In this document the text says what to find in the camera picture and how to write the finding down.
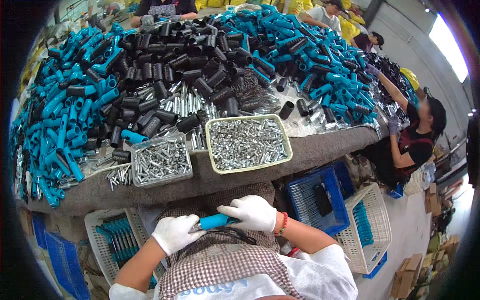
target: black cap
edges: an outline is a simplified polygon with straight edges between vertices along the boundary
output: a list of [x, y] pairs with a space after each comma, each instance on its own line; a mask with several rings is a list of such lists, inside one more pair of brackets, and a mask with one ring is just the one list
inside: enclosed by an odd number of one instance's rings
[[345, 12], [345, 13], [348, 14], [348, 11], [343, 6], [342, 0], [328, 0], [328, 1], [326, 1], [326, 4], [335, 5], [339, 11]]
[[384, 37], [374, 31], [372, 32], [372, 36], [377, 37], [378, 48], [380, 48], [380, 50], [383, 50], [382, 46], [384, 45], [384, 42], [385, 42]]

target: hair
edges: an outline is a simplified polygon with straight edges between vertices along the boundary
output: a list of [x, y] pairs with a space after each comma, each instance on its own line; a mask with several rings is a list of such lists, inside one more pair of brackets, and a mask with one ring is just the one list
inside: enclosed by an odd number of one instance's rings
[[443, 104], [432, 96], [427, 96], [430, 105], [430, 114], [433, 117], [432, 123], [432, 139], [435, 143], [440, 135], [444, 133], [447, 125], [447, 116]]
[[385, 42], [383, 36], [381, 36], [380, 34], [376, 33], [375, 31], [372, 32], [372, 36], [377, 37], [377, 41], [378, 41], [378, 45], [379, 45], [379, 46], [383, 46], [383, 44], [384, 44], [384, 42]]

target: purple glove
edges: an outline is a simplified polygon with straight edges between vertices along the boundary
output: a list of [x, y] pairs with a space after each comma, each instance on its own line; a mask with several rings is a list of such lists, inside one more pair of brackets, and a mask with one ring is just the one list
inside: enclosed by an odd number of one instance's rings
[[368, 73], [372, 74], [377, 78], [378, 78], [378, 74], [380, 74], [380, 70], [370, 65], [369, 63], [367, 63], [367, 67], [365, 68], [365, 71], [367, 71]]
[[390, 135], [396, 135], [400, 130], [400, 120], [398, 119], [397, 115], [393, 115], [391, 119], [388, 121], [388, 131]]

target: checkered apron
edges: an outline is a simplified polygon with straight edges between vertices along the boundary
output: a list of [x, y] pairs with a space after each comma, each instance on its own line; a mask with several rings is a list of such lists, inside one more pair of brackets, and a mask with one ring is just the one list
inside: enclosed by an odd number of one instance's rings
[[[157, 220], [197, 214], [200, 218], [216, 213], [219, 205], [233, 199], [259, 195], [272, 205], [275, 190], [271, 182], [249, 184], [211, 195], [169, 203]], [[235, 236], [241, 234], [254, 243]], [[267, 274], [286, 294], [304, 299], [293, 287], [287, 267], [278, 257], [279, 245], [273, 233], [223, 227], [211, 229], [196, 242], [167, 257], [168, 271], [160, 279], [159, 298], [171, 300], [183, 291]]]

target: plastic tray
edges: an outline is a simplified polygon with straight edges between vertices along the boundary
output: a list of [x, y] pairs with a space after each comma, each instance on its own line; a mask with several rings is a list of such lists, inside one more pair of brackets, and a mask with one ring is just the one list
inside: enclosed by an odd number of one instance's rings
[[[353, 208], [363, 200], [367, 218], [373, 235], [373, 244], [362, 248], [357, 225], [352, 213]], [[353, 272], [370, 274], [379, 263], [392, 241], [390, 221], [385, 202], [377, 183], [372, 183], [356, 192], [345, 201], [350, 226], [336, 235], [338, 244], [349, 257]]]
[[47, 249], [47, 242], [45, 241], [45, 219], [43, 214], [32, 213], [32, 225], [36, 243], [40, 248]]
[[[314, 197], [314, 187], [321, 182], [324, 183], [326, 192], [330, 193], [333, 209], [326, 216], [320, 215]], [[329, 236], [336, 235], [350, 225], [347, 209], [332, 167], [323, 168], [305, 178], [290, 182], [288, 193], [292, 200], [295, 218], [303, 224], [320, 229]]]
[[363, 274], [362, 277], [363, 278], [367, 278], [367, 279], [372, 279], [375, 277], [375, 275], [377, 275], [378, 271], [380, 271], [380, 269], [384, 266], [384, 264], [386, 263], [387, 261], [387, 252], [385, 252], [385, 255], [382, 257], [382, 259], [380, 260], [380, 262], [378, 263], [378, 265], [373, 269], [373, 271], [370, 273], [370, 274]]
[[89, 300], [90, 291], [78, 260], [77, 246], [61, 236], [45, 231], [48, 255], [58, 283], [77, 300]]
[[332, 164], [332, 167], [335, 170], [336, 178], [340, 184], [343, 199], [351, 197], [353, 193], [355, 193], [355, 187], [353, 186], [347, 165], [345, 165], [343, 161], [337, 161]]
[[[149, 181], [149, 182], [138, 182], [138, 180], [137, 180], [137, 169], [135, 167], [135, 165], [136, 165], [135, 162], [137, 160], [136, 150], [147, 147], [151, 144], [155, 144], [155, 143], [158, 143], [158, 142], [161, 142], [161, 141], [164, 141], [164, 140], [170, 140], [170, 139], [177, 139], [179, 142], [181, 142], [181, 144], [185, 145], [186, 161], [187, 161], [187, 164], [190, 165], [190, 171], [185, 173], [185, 174], [177, 174], [177, 175], [173, 175], [173, 176], [170, 176], [170, 177], [167, 177], [167, 178], [159, 178], [158, 180], [153, 180], [153, 181]], [[170, 134], [168, 136], [162, 136], [162, 137], [158, 137], [158, 138], [148, 140], [148, 141], [145, 141], [145, 142], [133, 144], [132, 145], [132, 172], [133, 172], [132, 175], [133, 175], [133, 183], [135, 184], [135, 186], [140, 187], [140, 188], [144, 188], [144, 189], [148, 189], [148, 188], [153, 188], [155, 186], [164, 185], [164, 184], [167, 184], [167, 183], [172, 183], [172, 182], [192, 178], [193, 177], [192, 163], [190, 162], [190, 155], [189, 155], [189, 152], [188, 152], [189, 150], [188, 150], [188, 147], [186, 145], [187, 145], [187, 138], [186, 138], [185, 134], [182, 133], [182, 132], [177, 132], [177, 133], [174, 133], [174, 134]]]
[[[96, 226], [103, 224], [103, 220], [105, 219], [126, 214], [133, 235], [141, 248], [148, 239], [148, 234], [146, 233], [142, 221], [136, 214], [136, 211], [134, 210], [134, 215], [132, 215], [131, 211], [131, 208], [97, 210], [85, 216], [85, 227], [87, 229], [90, 245], [92, 246], [98, 266], [100, 267], [100, 270], [102, 270], [103, 276], [110, 286], [113, 285], [113, 281], [115, 280], [115, 277], [117, 277], [120, 269], [112, 259], [110, 250], [108, 249], [107, 239], [102, 234], [96, 232]], [[163, 273], [158, 273], [157, 270], [153, 272], [153, 276], [158, 281]]]
[[[221, 121], [261, 120], [261, 119], [274, 119], [274, 121], [279, 124], [280, 130], [282, 131], [282, 134], [283, 134], [283, 140], [285, 142], [285, 152], [287, 153], [287, 158], [284, 158], [284, 159], [281, 159], [279, 161], [275, 161], [275, 162], [272, 162], [272, 163], [255, 166], [255, 167], [239, 168], [239, 169], [233, 169], [233, 170], [219, 170], [219, 169], [217, 169], [217, 167], [215, 165], [215, 160], [213, 158], [212, 147], [210, 145], [210, 125], [212, 123], [221, 122]], [[207, 141], [208, 155], [210, 156], [210, 162], [212, 163], [213, 171], [217, 174], [238, 173], [238, 172], [245, 172], [245, 171], [252, 171], [252, 170], [267, 168], [267, 167], [271, 167], [271, 166], [274, 166], [274, 165], [278, 165], [278, 164], [288, 162], [289, 160], [292, 159], [292, 156], [293, 156], [292, 147], [290, 146], [290, 140], [288, 139], [288, 135], [285, 132], [285, 128], [283, 127], [282, 120], [276, 114], [258, 115], [258, 116], [245, 116], [245, 117], [230, 117], [230, 118], [209, 120], [205, 124], [205, 137], [206, 137], [206, 141]]]

